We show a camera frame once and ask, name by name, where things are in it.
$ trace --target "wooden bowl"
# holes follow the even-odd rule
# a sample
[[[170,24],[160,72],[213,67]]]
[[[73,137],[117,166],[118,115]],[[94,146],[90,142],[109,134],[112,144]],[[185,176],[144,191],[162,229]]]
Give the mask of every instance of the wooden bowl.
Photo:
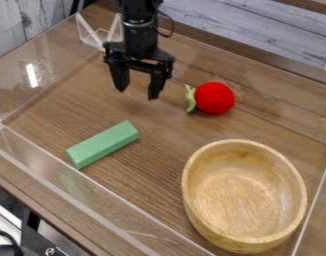
[[[194,227],[236,253],[280,245],[307,213],[307,187],[296,167],[253,141],[224,140],[201,148],[188,162],[182,190]]]

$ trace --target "green block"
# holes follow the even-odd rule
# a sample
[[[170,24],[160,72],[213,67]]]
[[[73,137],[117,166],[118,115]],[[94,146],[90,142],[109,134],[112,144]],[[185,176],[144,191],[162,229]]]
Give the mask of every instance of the green block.
[[[129,121],[124,121],[102,133],[85,140],[67,153],[78,169],[98,161],[140,138],[140,132]]]

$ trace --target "red strawberry toy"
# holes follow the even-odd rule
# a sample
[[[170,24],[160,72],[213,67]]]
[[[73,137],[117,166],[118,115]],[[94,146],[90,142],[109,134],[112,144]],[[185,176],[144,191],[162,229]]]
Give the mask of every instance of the red strawberry toy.
[[[234,107],[236,97],[228,85],[220,82],[209,82],[201,85],[197,89],[186,85],[190,100],[188,112],[192,112],[196,107],[206,113],[222,114]]]

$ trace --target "bowl rim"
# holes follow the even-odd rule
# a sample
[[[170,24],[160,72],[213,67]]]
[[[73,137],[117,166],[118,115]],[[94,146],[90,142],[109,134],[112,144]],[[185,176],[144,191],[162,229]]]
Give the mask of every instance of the bowl rim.
[[[237,242],[242,242],[242,243],[250,243],[250,244],[261,244],[261,243],[271,243],[275,242],[285,237],[289,237],[293,232],[296,231],[296,229],[299,228],[303,219],[307,215],[307,210],[308,210],[308,191],[307,191],[307,185],[305,185],[305,181],[303,179],[303,176],[297,170],[297,168],[295,167],[295,165],[292,164],[292,162],[289,161],[289,159],[283,155],[283,153],[280,153],[276,149],[273,149],[272,147],[267,146],[265,144],[252,141],[252,140],[245,140],[245,139],[226,139],[226,140],[220,140],[216,142],[212,142],[210,144],[205,145],[202,148],[200,148],[196,153],[192,155],[186,166],[185,166],[185,170],[184,170],[184,175],[182,175],[182,194],[184,194],[184,201],[185,204],[188,204],[190,211],[193,212],[193,215],[198,217],[197,214],[197,210],[196,207],[193,206],[192,200],[190,200],[190,196],[189,196],[189,187],[188,187],[188,178],[189,178],[189,174],[190,174],[190,168],[192,165],[196,161],[196,159],[201,156],[201,154],[212,147],[214,146],[220,146],[220,145],[225,145],[225,144],[232,144],[232,143],[242,143],[242,144],[250,144],[256,147],[260,147],[264,150],[268,150],[271,153],[273,153],[289,166],[291,171],[293,172],[293,176],[296,177],[297,180],[297,184],[299,187],[301,189],[301,205],[300,205],[300,209],[299,209],[299,213],[296,215],[295,220],[292,221],[292,223],[288,225],[287,228],[284,228],[280,232],[277,232],[276,234],[272,234],[269,236],[263,236],[263,237],[242,237],[242,236],[236,236],[236,235],[230,235],[228,234],[225,231],[222,230],[216,230],[212,225],[209,225],[204,219],[198,218],[198,220],[202,222],[202,225],[208,227],[208,229],[210,229],[210,231],[217,234],[221,235],[222,237],[226,237],[228,239],[232,239]]]

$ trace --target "red ball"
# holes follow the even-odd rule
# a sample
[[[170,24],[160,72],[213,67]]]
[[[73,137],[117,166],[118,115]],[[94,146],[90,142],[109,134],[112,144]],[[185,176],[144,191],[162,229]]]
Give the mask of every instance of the red ball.
[[[198,108],[213,114],[228,112],[236,104],[236,97],[228,85],[209,82],[201,85],[196,92]]]

